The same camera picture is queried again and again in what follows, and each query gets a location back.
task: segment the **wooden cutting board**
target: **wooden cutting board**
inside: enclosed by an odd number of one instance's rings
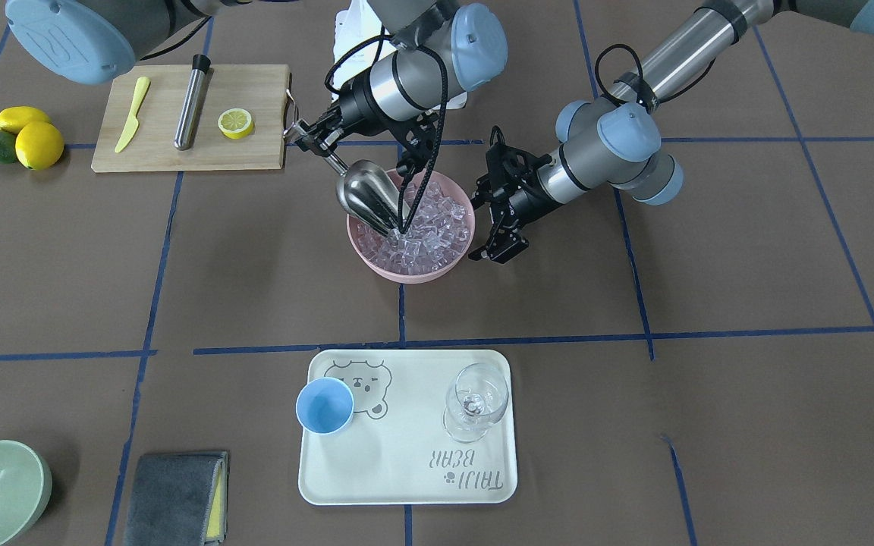
[[[180,152],[174,148],[174,134],[190,72],[190,65],[136,66],[114,80],[93,153],[93,172],[281,169],[288,66],[213,65],[194,145]],[[137,115],[140,128],[124,151],[114,153],[141,76],[150,78],[150,89]],[[218,117],[228,108],[245,108],[252,114],[256,127],[251,135],[232,140],[222,134]]]

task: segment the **yellow plastic knife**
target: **yellow plastic knife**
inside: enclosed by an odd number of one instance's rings
[[[130,140],[137,134],[137,128],[140,127],[140,121],[137,120],[137,111],[140,110],[140,105],[143,103],[143,97],[146,96],[146,91],[150,88],[150,78],[141,76],[137,79],[137,84],[134,86],[134,98],[130,104],[130,113],[127,114],[127,121],[124,124],[124,132],[121,133],[121,139],[117,141],[117,146],[114,152],[119,153],[124,151],[124,148],[130,144]]]

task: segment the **gray towel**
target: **gray towel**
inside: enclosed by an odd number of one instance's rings
[[[228,452],[159,453],[137,462],[124,546],[203,546],[215,477]]]

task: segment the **black cable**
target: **black cable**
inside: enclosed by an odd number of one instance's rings
[[[413,197],[413,204],[410,205],[410,211],[407,214],[407,221],[403,222],[403,194],[407,191],[407,186],[410,179],[413,177],[413,170],[407,172],[407,176],[403,177],[403,186],[400,187],[400,197],[396,202],[396,218],[400,222],[400,233],[406,233],[410,229],[410,223],[413,221],[413,216],[417,214],[417,207],[420,206],[420,200],[423,199],[423,193],[427,189],[427,183],[430,182],[430,175],[434,171],[434,163],[437,162],[437,155],[440,153],[440,141],[444,138],[444,118],[447,117],[447,102],[450,83],[447,76],[447,65],[444,65],[444,59],[440,58],[436,52],[425,45],[417,48],[417,51],[426,53],[430,58],[437,61],[437,66],[440,68],[440,113],[437,114],[437,135],[434,142],[433,154],[427,160],[426,170],[423,171],[423,179],[420,180],[420,187],[417,187],[417,195]]]
[[[639,55],[636,55],[636,49],[632,49],[630,46],[625,44],[613,44],[608,46],[608,48],[603,49],[599,56],[596,58],[596,66],[593,68],[593,72],[596,73],[596,82],[599,84],[599,88],[602,89],[602,96],[609,100],[610,103],[613,103],[616,106],[620,106],[625,104],[624,100],[620,98],[614,97],[613,94],[609,92],[609,89],[606,89],[605,84],[602,83],[602,77],[599,76],[599,65],[602,63],[602,59],[609,55],[610,52],[616,51],[616,49],[625,49],[629,55],[632,56],[632,60],[636,63],[636,73],[639,76],[639,82],[642,84],[644,82],[643,77],[643,62],[639,59]],[[636,102],[639,102],[639,93],[636,93]]]
[[[332,77],[336,75],[336,71],[339,70],[339,67],[343,66],[343,63],[345,63],[347,60],[350,60],[351,56],[356,55],[358,52],[360,52],[361,49],[365,48],[365,46],[373,44],[374,42],[379,42],[379,44],[381,44],[382,46],[382,42],[384,42],[385,40],[389,40],[392,37],[392,34],[379,34],[378,36],[367,38],[366,40],[359,42],[358,44],[354,45],[354,47],[350,49],[349,52],[343,53],[339,60],[337,60],[335,64],[333,64],[332,67],[329,68],[329,72],[326,73],[325,82],[322,82],[323,84],[325,84],[325,88],[329,89],[333,93],[336,93],[337,96],[339,96],[339,94],[342,94],[343,91],[340,91],[339,89],[336,89],[336,87],[332,86]]]
[[[379,25],[379,35],[386,34],[386,27],[384,25]],[[377,53],[373,56],[373,62],[370,63],[370,66],[373,66],[379,60],[379,53],[382,53],[382,40],[377,43]]]
[[[184,36],[184,38],[181,38],[180,42],[177,42],[177,44],[171,45],[170,48],[161,49],[161,51],[159,51],[159,52],[153,52],[153,53],[150,53],[150,55],[142,56],[142,58],[140,58],[140,60],[149,60],[149,59],[153,59],[153,58],[159,58],[160,55],[166,55],[166,53],[173,52],[174,49],[180,48],[180,46],[187,44],[187,41],[190,40],[191,38],[194,38],[194,35],[197,34],[197,31],[201,30],[201,28],[204,27],[204,25],[208,24],[209,20],[211,20],[211,17],[204,17],[203,20],[201,20],[201,22],[199,22],[197,24],[197,27],[194,27],[193,30],[188,32],[187,36]]]
[[[599,56],[597,56],[597,58],[596,58],[596,66],[593,68],[593,72],[596,73],[596,83],[599,84],[599,88],[602,89],[602,96],[603,97],[605,97],[610,103],[613,103],[616,106],[621,106],[622,104],[625,104],[625,101],[621,100],[618,97],[614,97],[613,94],[611,94],[609,92],[609,89],[606,89],[605,84],[602,83],[602,77],[599,76],[599,65],[602,62],[602,58],[604,58],[604,56],[606,56],[609,52],[613,52],[615,49],[624,49],[626,52],[629,53],[630,56],[632,56],[633,62],[636,63],[636,73],[639,76],[638,86],[640,86],[640,87],[644,86],[645,80],[643,77],[643,63],[640,60],[639,55],[636,55],[635,49],[632,49],[630,46],[625,45],[625,44],[613,44],[613,45],[608,46],[608,48],[603,49],[603,51],[601,53],[599,53]],[[717,61],[717,59],[711,60],[710,64],[708,64],[707,67],[705,69],[703,69],[703,72],[699,76],[697,76],[696,80],[693,80],[693,82],[690,82],[689,86],[686,86],[683,89],[680,89],[679,91],[677,91],[676,93],[673,93],[672,96],[660,99],[659,104],[669,102],[669,101],[671,101],[679,96],[682,96],[682,94],[686,93],[687,91],[691,90],[693,88],[693,86],[696,86],[698,83],[700,83],[701,80],[704,79],[704,77],[707,77],[707,74],[710,73],[710,69],[714,67],[714,63],[716,61]],[[639,100],[640,100],[639,93],[636,93],[636,102],[639,102]]]
[[[501,132],[501,128],[497,127],[497,125],[495,125],[494,127],[492,127],[492,135],[489,136],[489,138],[488,138],[488,144],[490,146],[494,146],[495,144],[498,144],[498,143],[501,143],[502,145],[505,144],[504,134],[503,134],[503,132]]]

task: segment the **light blue cup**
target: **light blue cup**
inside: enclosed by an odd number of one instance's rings
[[[302,388],[295,400],[295,417],[306,431],[332,435],[353,421],[353,391],[336,379],[320,377]]]

